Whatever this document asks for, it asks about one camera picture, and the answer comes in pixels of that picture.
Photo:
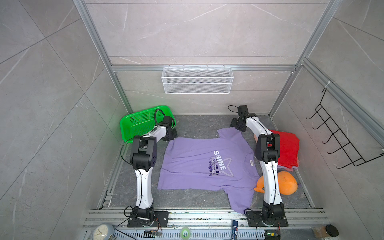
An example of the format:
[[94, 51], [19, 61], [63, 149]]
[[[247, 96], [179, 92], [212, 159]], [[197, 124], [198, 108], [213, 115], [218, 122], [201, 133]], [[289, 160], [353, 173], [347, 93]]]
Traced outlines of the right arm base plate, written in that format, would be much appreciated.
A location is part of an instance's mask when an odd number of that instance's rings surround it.
[[283, 217], [262, 217], [261, 211], [246, 210], [245, 216], [247, 217], [249, 227], [288, 227], [288, 220]]

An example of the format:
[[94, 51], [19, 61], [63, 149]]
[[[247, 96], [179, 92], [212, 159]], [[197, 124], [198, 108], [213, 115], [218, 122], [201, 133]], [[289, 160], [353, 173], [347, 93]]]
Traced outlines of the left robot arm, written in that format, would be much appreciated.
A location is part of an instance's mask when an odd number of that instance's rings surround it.
[[137, 179], [137, 200], [134, 207], [136, 219], [153, 222], [155, 220], [154, 199], [152, 196], [152, 173], [157, 162], [157, 143], [174, 140], [177, 132], [170, 126], [159, 124], [143, 136], [135, 136], [130, 155], [130, 164]]

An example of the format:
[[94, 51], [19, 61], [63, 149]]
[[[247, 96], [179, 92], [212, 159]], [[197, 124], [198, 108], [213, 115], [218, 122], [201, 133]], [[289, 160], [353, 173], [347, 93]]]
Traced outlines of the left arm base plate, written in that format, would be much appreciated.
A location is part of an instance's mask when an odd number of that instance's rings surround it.
[[157, 228], [159, 226], [166, 228], [169, 221], [169, 212], [168, 211], [155, 211], [154, 220], [144, 220], [138, 217], [129, 217], [127, 227], [128, 228]]

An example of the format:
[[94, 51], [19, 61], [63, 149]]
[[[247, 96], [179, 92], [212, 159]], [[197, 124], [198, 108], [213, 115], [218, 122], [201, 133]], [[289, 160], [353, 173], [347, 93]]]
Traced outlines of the purple t-shirt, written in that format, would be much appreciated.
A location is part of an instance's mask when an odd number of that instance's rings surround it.
[[242, 214], [252, 205], [260, 176], [254, 151], [241, 131], [224, 128], [214, 139], [178, 137], [169, 142], [158, 190], [223, 190], [231, 209]]

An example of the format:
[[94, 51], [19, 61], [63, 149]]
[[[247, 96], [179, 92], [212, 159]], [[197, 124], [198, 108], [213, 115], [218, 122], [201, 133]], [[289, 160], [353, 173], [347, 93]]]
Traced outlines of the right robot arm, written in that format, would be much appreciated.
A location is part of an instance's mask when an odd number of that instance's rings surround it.
[[272, 226], [285, 218], [277, 172], [281, 153], [280, 136], [268, 130], [255, 114], [239, 113], [239, 116], [231, 121], [230, 126], [242, 132], [250, 129], [258, 135], [255, 157], [262, 168], [265, 185], [261, 222], [266, 226]]

